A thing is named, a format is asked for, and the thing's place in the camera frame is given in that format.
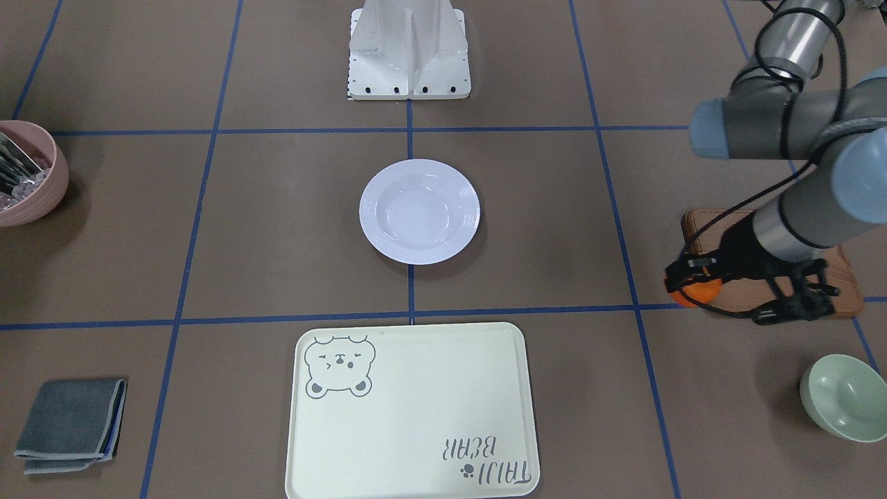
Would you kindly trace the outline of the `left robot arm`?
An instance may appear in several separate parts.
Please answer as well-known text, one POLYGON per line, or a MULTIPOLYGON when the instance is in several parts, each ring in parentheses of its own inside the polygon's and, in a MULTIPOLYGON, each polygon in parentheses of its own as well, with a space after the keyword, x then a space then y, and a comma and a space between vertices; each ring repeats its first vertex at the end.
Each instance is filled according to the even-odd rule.
POLYGON ((805 160, 812 172, 776 184, 778 196, 723 233, 712 252, 688 249, 666 270, 675 292, 697 282, 802 281, 831 247, 885 224, 885 69, 853 86, 808 91, 843 1, 783 1, 758 34, 729 94, 697 105, 694 154, 720 160, 805 160))

